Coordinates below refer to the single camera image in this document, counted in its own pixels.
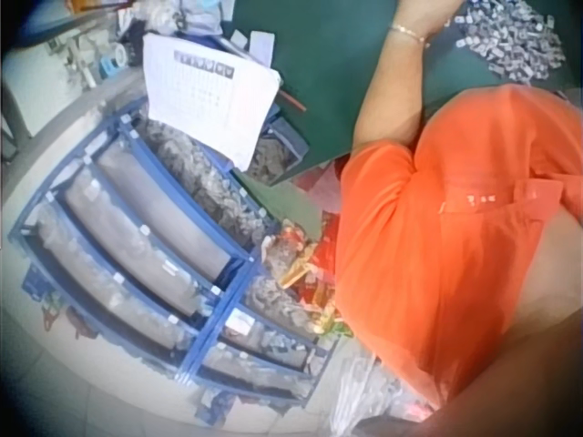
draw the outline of clear plastic bin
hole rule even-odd
[[[227,327],[222,332],[225,342],[233,343],[238,349],[253,352],[257,356],[301,370],[308,357],[305,345],[255,321],[247,335]]]
[[[186,315],[208,315],[207,299],[198,294],[199,283],[166,253],[155,248],[109,194],[84,168],[66,190],[73,213],[119,265],[149,290]]]
[[[169,173],[235,241],[244,248],[261,244],[267,227],[259,211],[210,163],[196,141],[159,122],[142,122],[137,130]]]
[[[142,301],[129,294],[83,250],[49,205],[38,211],[38,231],[45,248],[109,312],[169,350],[186,350],[190,346],[192,335],[152,313]]]
[[[176,206],[128,149],[118,141],[97,163],[156,236],[214,282],[229,262],[229,254]]]
[[[236,355],[232,351],[227,351],[224,348],[224,344],[221,345],[221,343],[209,350],[202,365],[246,381],[257,388],[275,388],[290,391],[298,398],[307,397],[312,388],[312,384],[308,380],[299,376],[280,373],[275,369],[261,366],[255,361],[244,359],[240,354]]]

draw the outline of orange shirt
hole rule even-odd
[[[414,156],[378,141],[343,172],[336,303],[436,405],[495,357],[545,223],[581,221],[581,113],[545,91],[464,92]]]

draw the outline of person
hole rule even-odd
[[[581,113],[468,90],[420,129],[423,53],[462,0],[400,0],[343,170],[336,304],[441,407],[581,308]]]

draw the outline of green mat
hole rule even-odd
[[[542,14],[557,19],[569,65],[544,83],[547,89],[580,86],[580,12],[566,0],[531,0]],[[236,4],[234,28],[276,35],[273,67],[284,89],[298,98],[304,114],[282,104],[288,120],[310,144],[310,152],[288,178],[306,168],[346,154],[353,126],[373,75],[394,0],[243,0]],[[435,41],[426,54],[424,103],[433,113],[464,89],[502,84],[487,63],[467,49],[453,47],[455,35]]]

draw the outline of white paper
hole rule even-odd
[[[244,34],[242,34],[237,29],[235,29],[235,32],[233,32],[233,35],[230,38],[230,41],[235,46],[237,46],[239,48],[242,48],[243,50],[245,50],[245,48],[247,47],[247,43],[249,43],[249,39],[247,39],[247,36],[245,36]]]
[[[233,21],[235,13],[236,0],[220,0],[220,9],[222,10],[222,21]]]
[[[149,118],[185,132],[249,167],[280,87],[269,68],[190,41],[144,36]]]
[[[249,42],[249,54],[267,67],[271,67],[273,49],[275,47],[275,35],[267,32],[251,32]]]
[[[225,326],[230,330],[238,332],[240,335],[249,335],[255,319],[241,310],[233,310],[225,322]]]

